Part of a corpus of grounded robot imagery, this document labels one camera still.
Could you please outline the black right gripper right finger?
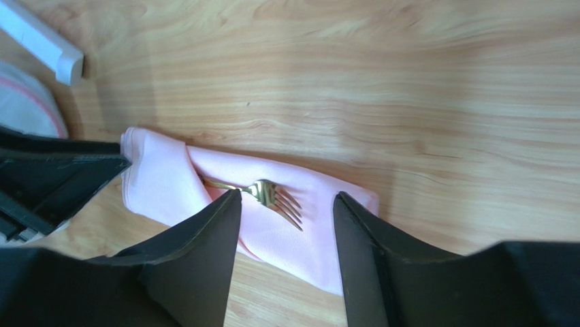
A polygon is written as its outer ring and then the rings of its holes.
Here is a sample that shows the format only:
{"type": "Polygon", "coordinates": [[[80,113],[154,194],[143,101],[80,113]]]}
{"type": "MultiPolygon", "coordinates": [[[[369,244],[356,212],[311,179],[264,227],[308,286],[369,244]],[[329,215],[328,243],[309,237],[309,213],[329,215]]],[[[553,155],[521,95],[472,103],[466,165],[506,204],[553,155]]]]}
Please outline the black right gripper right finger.
{"type": "Polygon", "coordinates": [[[503,241],[463,256],[345,192],[334,228],[350,326],[578,326],[579,244],[503,241]]]}

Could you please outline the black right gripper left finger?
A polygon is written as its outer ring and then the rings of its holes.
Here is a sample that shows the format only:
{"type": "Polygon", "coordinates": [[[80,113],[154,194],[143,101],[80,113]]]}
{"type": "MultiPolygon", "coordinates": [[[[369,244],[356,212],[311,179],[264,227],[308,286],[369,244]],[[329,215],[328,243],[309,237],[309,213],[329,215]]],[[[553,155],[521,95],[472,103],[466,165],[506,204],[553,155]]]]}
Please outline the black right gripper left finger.
{"type": "Polygon", "coordinates": [[[239,191],[228,191],[111,257],[2,249],[1,325],[222,326],[241,201],[239,191]]]}

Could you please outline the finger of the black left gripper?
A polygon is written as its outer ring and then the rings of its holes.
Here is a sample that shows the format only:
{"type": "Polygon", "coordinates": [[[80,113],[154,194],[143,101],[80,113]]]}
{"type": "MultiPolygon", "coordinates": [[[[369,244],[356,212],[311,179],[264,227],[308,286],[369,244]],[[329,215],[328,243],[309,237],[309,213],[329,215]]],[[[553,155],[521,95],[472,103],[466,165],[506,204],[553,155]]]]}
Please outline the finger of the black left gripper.
{"type": "Polygon", "coordinates": [[[31,153],[120,154],[120,144],[116,142],[49,138],[5,127],[1,127],[1,148],[31,153]]]}
{"type": "Polygon", "coordinates": [[[1,235],[54,232],[129,166],[120,154],[1,152],[1,235]]]}

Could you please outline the pink cloth napkin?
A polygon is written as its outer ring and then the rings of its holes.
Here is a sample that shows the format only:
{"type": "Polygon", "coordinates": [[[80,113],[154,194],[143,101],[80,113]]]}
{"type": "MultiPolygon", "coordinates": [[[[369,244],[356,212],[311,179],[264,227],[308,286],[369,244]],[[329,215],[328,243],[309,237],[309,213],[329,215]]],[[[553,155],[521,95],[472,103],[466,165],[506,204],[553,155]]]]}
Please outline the pink cloth napkin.
{"type": "Polygon", "coordinates": [[[332,294],[342,294],[334,234],[333,203],[347,192],[377,214],[376,193],[338,178],[279,161],[189,146],[183,141],[140,128],[120,138],[131,166],[122,175],[125,206],[167,226],[196,215],[221,196],[202,176],[245,187],[259,179],[282,185],[300,204],[301,228],[278,213],[242,196],[238,251],[271,264],[332,294]]]}

